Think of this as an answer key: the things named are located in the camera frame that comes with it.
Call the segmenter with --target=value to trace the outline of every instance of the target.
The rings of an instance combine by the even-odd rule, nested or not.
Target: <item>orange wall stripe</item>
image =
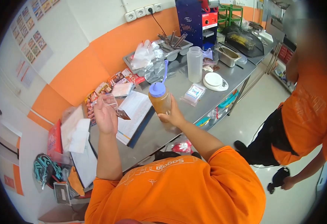
[[[17,190],[17,193],[23,195],[22,183],[21,183],[21,175],[19,174],[19,166],[13,164],[13,174],[14,174],[14,184]]]
[[[91,90],[108,78],[110,75],[89,46],[71,60],[49,85],[71,105],[78,106]]]
[[[58,119],[61,119],[63,111],[71,106],[47,84],[34,102],[32,109],[52,123],[56,123]]]
[[[32,121],[34,121],[35,123],[37,123],[38,125],[40,125],[42,128],[45,128],[47,130],[50,130],[50,128],[53,126],[53,125],[49,124],[48,122],[46,122],[45,120],[43,120],[42,118],[40,118],[38,115],[36,115],[32,111],[29,111],[29,114],[27,115],[27,117],[29,119],[31,119]]]
[[[243,18],[247,21],[253,21],[256,23],[259,23],[259,16],[260,16],[261,10],[260,9],[254,9],[254,20],[253,19],[253,8],[243,6]],[[234,11],[234,15],[241,15],[241,12]]]
[[[180,35],[176,7],[165,9],[154,14],[167,35],[176,30]],[[144,16],[130,23],[122,24],[90,43],[110,76],[127,68],[122,58],[135,51],[141,41],[157,40],[162,30],[152,18]]]

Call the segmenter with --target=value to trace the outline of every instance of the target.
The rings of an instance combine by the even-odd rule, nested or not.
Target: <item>hand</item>
[[[172,125],[180,128],[181,125],[183,125],[186,120],[184,116],[182,115],[177,102],[175,100],[175,97],[171,94],[171,113],[169,115],[167,114],[157,114],[159,118],[163,118],[165,120],[168,120]]]
[[[284,178],[283,182],[284,184],[282,185],[282,189],[284,190],[289,190],[295,185],[295,182],[291,176]]]
[[[118,132],[118,117],[111,106],[103,103],[102,96],[99,96],[93,111],[100,133],[116,135]]]

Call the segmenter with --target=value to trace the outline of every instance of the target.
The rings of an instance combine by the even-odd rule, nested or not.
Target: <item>black shoe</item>
[[[247,149],[247,146],[241,141],[235,141],[233,143],[233,145],[238,151],[241,151],[241,152],[245,152]]]
[[[193,152],[191,155],[202,159],[202,156],[198,152]]]

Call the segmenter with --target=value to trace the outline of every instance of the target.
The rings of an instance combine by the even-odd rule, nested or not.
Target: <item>purple bottle cap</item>
[[[153,97],[160,97],[163,96],[166,93],[166,87],[164,85],[164,82],[167,77],[167,64],[169,63],[168,60],[165,60],[165,75],[163,77],[162,83],[156,82],[151,84],[150,88],[148,89],[149,93]]]

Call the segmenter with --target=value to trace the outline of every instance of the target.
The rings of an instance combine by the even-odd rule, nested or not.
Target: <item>open book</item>
[[[131,91],[120,105],[120,108],[127,113],[131,120],[119,118],[116,138],[128,145],[151,106],[151,101],[147,95]]]

